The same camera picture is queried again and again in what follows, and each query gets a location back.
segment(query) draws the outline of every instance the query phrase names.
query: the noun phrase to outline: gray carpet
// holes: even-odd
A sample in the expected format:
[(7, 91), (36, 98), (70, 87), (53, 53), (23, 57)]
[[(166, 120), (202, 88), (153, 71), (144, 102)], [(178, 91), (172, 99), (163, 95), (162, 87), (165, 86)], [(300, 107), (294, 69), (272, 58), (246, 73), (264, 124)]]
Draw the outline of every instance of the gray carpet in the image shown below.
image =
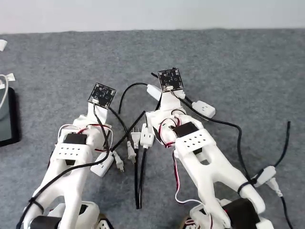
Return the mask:
[[(11, 86), (19, 95), (22, 140), (0, 148), (0, 228), (16, 225), (41, 182), (58, 128), (87, 112), (95, 82), (117, 90), (134, 82), (158, 85), (150, 72), (179, 67), (186, 94), (216, 107), (216, 118), (239, 124), (242, 150), (254, 175), (280, 156), (287, 120), (292, 121), (288, 153), (277, 170), (295, 228), (304, 228), (305, 205), (305, 30), (112, 31), (2, 35), (0, 73), (14, 72)], [(156, 106), (143, 86), (130, 90), (122, 109), (127, 125)], [(110, 114), (117, 141), (123, 129)], [(237, 132), (214, 123), (205, 127), (229, 161), (237, 159)], [(178, 228), (192, 204), (174, 201), (175, 179), (170, 150), (155, 142), (147, 155), (143, 209), (135, 210), (133, 168), (125, 145), (118, 149), (125, 172), (112, 166), (100, 179), (90, 174), (83, 199), (96, 202), (116, 229)], [(181, 199), (197, 190), (179, 164)], [(281, 201), (268, 187), (258, 189), (264, 216), (276, 229), (288, 228)], [(216, 185), (219, 198), (237, 198)]]

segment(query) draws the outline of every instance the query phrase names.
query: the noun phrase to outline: white wall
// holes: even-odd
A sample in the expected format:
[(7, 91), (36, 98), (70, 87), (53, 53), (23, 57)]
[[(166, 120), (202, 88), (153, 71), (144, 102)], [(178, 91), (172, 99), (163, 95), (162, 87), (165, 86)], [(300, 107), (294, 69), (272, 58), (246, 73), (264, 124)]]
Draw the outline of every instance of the white wall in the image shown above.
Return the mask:
[(0, 12), (0, 33), (305, 27), (305, 0), (0, 0)]

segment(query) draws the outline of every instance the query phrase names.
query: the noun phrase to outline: white connector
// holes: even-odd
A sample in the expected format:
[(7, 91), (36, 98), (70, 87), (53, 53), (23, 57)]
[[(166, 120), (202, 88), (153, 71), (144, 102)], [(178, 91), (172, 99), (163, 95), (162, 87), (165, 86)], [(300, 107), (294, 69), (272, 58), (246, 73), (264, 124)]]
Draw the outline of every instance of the white connector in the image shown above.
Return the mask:
[(276, 175), (276, 170), (274, 166), (268, 166), (263, 169), (262, 173), (258, 176), (255, 175), (254, 178), (258, 176), (256, 179), (256, 183), (254, 184), (255, 187), (260, 187), (264, 183), (266, 183), (268, 180), (273, 178)]
[(214, 107), (200, 100), (197, 102), (193, 102), (192, 107), (200, 114), (209, 118), (212, 118), (216, 114), (216, 110)]
[(0, 51), (3, 52), (5, 49), (5, 46), (8, 42), (6, 40), (0, 40)]
[(6, 77), (8, 78), (9, 82), (16, 81), (14, 73), (10, 73), (10, 74), (6, 75)]
[(114, 160), (116, 162), (117, 168), (121, 172), (124, 172), (124, 163), (123, 163), (123, 161), (121, 160), (120, 156), (118, 155), (118, 153), (115, 150), (113, 151), (113, 156), (114, 156)]
[(133, 147), (135, 149), (139, 148), (139, 142), (140, 142), (140, 138), (141, 138), (141, 132), (140, 130), (138, 132), (131, 132), (131, 136), (132, 136), (132, 141), (133, 141)]
[(132, 143), (130, 141), (127, 141), (127, 151), (128, 151), (128, 160), (131, 160), (132, 163), (135, 163), (135, 152), (132, 147)]
[(154, 135), (149, 133), (146, 123), (142, 125), (140, 144), (143, 148), (152, 147)]
[(147, 85), (147, 93), (150, 94), (155, 100), (159, 101), (161, 97), (161, 90), (154, 85)]
[[(102, 152), (98, 156), (98, 158), (95, 160), (95, 162), (100, 161), (105, 156), (106, 156), (106, 152)], [(98, 165), (91, 166), (90, 170), (91, 170), (91, 172), (95, 173), (99, 177), (103, 177), (106, 174), (106, 172), (108, 171), (108, 169), (110, 168), (110, 166), (112, 165), (113, 161), (114, 161), (114, 158), (112, 156), (112, 152), (110, 152), (109, 156), (106, 158), (106, 160), (104, 160), (102, 163), (99, 163)]]
[(268, 180), (268, 181), (266, 182), (266, 184), (267, 184), (272, 190), (274, 190), (274, 191), (277, 193), (277, 195), (278, 195), (279, 197), (282, 197), (282, 196), (283, 196), (283, 194), (282, 194), (282, 192), (281, 192), (281, 190), (280, 190), (280, 187), (279, 187), (279, 185), (278, 185), (278, 183), (277, 183), (275, 177), (273, 177), (273, 178), (271, 178), (270, 180)]

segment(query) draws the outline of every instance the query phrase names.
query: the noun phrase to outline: black wire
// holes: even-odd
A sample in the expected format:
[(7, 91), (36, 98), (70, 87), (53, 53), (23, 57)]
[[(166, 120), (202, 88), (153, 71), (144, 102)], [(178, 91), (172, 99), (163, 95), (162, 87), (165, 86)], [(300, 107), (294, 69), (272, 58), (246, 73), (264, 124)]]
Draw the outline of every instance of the black wire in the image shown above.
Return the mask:
[(140, 181), (139, 181), (139, 207), (142, 208), (142, 188), (143, 188), (143, 180), (144, 180), (144, 168), (145, 168), (145, 159), (146, 159), (146, 152), (147, 148), (143, 150), (143, 157), (141, 163), (141, 170), (140, 170)]
[(156, 77), (156, 78), (158, 79), (158, 76), (157, 76), (155, 73), (151, 73), (151, 75), (152, 75), (153, 77)]
[(124, 134), (124, 136), (117, 142), (117, 144), (115, 144), (114, 147), (111, 148), (111, 151), (115, 150), (123, 141), (124, 139), (127, 137), (127, 135), (132, 131), (132, 129), (134, 128), (135, 125), (137, 125), (137, 123), (139, 122), (139, 120), (142, 118), (142, 116), (145, 114), (145, 111), (142, 111), (142, 113), (140, 114), (140, 116), (134, 121), (134, 123), (131, 125), (131, 127), (129, 127), (129, 129), (127, 130), (127, 133)]
[(73, 167), (70, 167), (66, 170), (64, 170), (63, 172), (61, 172), (59, 175), (57, 175), (55, 178), (53, 178), (51, 181), (49, 181), (44, 187), (42, 187), (35, 196), (33, 196), (31, 198), (31, 202), (28, 203), (27, 207), (24, 209), (23, 211), (23, 214), (22, 216), (20, 217), (20, 220), (18, 222), (18, 224), (16, 225), (16, 229), (20, 229), (21, 228), (21, 225), (22, 225), (22, 222), (26, 216), (26, 214), (28, 213), (28, 211), (30, 210), (30, 207), (33, 205), (33, 201), (36, 201), (36, 199), (43, 193), (43, 191), (45, 191), (49, 186), (51, 186), (55, 181), (57, 181), (59, 178), (61, 178), (63, 175), (69, 173), (70, 171), (73, 171), (75, 169), (78, 169), (78, 168), (84, 168), (84, 167), (91, 167), (91, 166), (95, 166), (95, 165), (98, 165), (100, 163), (102, 163), (103, 161), (105, 161), (107, 159), (107, 157), (109, 156), (109, 144), (108, 144), (108, 138), (107, 138), (107, 135), (106, 135), (106, 132), (105, 132), (105, 129), (104, 129), (104, 126), (102, 125), (100, 119), (98, 118), (98, 116), (96, 115), (96, 112), (95, 112), (95, 105), (93, 106), (93, 112), (94, 112), (94, 115), (99, 123), (99, 125), (101, 125), (101, 129), (102, 129), (102, 133), (104, 135), (104, 138), (105, 138), (105, 143), (106, 143), (106, 156), (99, 160), (99, 161), (96, 161), (96, 162), (93, 162), (93, 163), (87, 163), (87, 164), (83, 164), (83, 165), (79, 165), (79, 166), (73, 166)]
[(283, 149), (282, 155), (281, 155), (280, 159), (278, 159), (278, 161), (275, 163), (274, 167), (277, 167), (281, 163), (281, 161), (283, 160), (283, 158), (286, 155), (288, 144), (289, 144), (290, 123), (291, 123), (290, 121), (287, 122), (286, 140), (285, 140), (285, 145), (284, 145), (284, 149)]
[(180, 111), (180, 112), (182, 112), (183, 114), (186, 115), (186, 113), (184, 111), (180, 110), (180, 109), (173, 109), (172, 112), (171, 112), (171, 115), (174, 113), (174, 111)]
[(158, 104), (157, 104), (157, 106), (156, 106), (156, 108), (155, 108), (155, 111), (156, 111), (156, 110), (159, 110), (160, 105), (161, 105), (161, 100), (162, 100), (162, 94), (161, 94), (160, 99), (159, 99), (159, 101), (158, 101)]
[(286, 201), (285, 201), (284, 197), (281, 197), (281, 201), (282, 201), (282, 204), (283, 204), (284, 214), (285, 214), (285, 218), (286, 218), (286, 221), (288, 223), (288, 226), (289, 226), (290, 229), (293, 229), (293, 226), (292, 226), (292, 224), (290, 222), (290, 219), (289, 219), (289, 216), (288, 216)]
[(122, 104), (123, 104), (123, 98), (124, 98), (126, 92), (128, 91), (128, 89), (130, 89), (130, 88), (132, 88), (133, 86), (136, 86), (136, 85), (145, 85), (145, 86), (147, 86), (147, 83), (142, 83), (142, 82), (133, 83), (133, 84), (129, 85), (129, 86), (125, 89), (125, 91), (124, 91), (123, 94), (122, 94), (121, 100), (120, 100), (119, 111), (118, 111), (119, 114), (121, 113), (121, 108), (122, 108)]
[(125, 133), (127, 133), (127, 127), (124, 123), (124, 121), (119, 117), (118, 113), (116, 113), (111, 107), (109, 107), (109, 110), (116, 116), (116, 118), (120, 121), (122, 127), (124, 128)]
[(224, 121), (220, 121), (220, 120), (216, 120), (216, 119), (213, 119), (213, 118), (209, 118), (201, 113), (199, 113), (198, 111), (196, 111), (195, 109), (192, 108), (192, 106), (190, 104), (188, 104), (186, 101), (178, 98), (183, 104), (185, 104), (188, 108), (190, 108), (195, 114), (197, 114), (198, 116), (200, 116), (201, 118), (204, 118), (204, 119), (207, 119), (209, 121), (212, 121), (214, 123), (220, 123), (220, 124), (224, 124), (224, 125), (229, 125), (229, 126), (232, 126), (234, 128), (236, 128), (238, 130), (238, 139), (237, 139), (237, 153), (238, 153), (238, 159), (239, 159), (239, 162), (245, 172), (245, 177), (247, 178), (247, 180), (252, 184), (251, 182), (251, 178), (250, 178), (250, 175), (248, 173), (248, 170), (246, 168), (246, 165), (244, 163), (244, 159), (243, 159), (243, 155), (242, 155), (242, 151), (241, 151), (241, 141), (242, 141), (242, 129), (240, 128), (240, 126), (238, 125), (235, 125), (233, 123), (229, 123), (229, 122), (224, 122)]
[(135, 163), (134, 163), (134, 199), (136, 209), (139, 209), (139, 192), (138, 192), (138, 153), (139, 149), (134, 149), (135, 152)]

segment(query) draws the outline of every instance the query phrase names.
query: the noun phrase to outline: circuit board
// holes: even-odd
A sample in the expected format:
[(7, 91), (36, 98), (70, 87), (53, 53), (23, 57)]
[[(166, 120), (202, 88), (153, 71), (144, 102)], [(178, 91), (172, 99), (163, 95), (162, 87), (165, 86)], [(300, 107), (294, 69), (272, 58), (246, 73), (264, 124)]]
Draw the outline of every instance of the circuit board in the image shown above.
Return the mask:
[(115, 93), (116, 90), (107, 87), (103, 84), (96, 83), (94, 89), (92, 90), (89, 96), (88, 102), (108, 109), (114, 98)]
[(159, 71), (158, 78), (162, 92), (177, 91), (183, 89), (183, 83), (178, 68)]

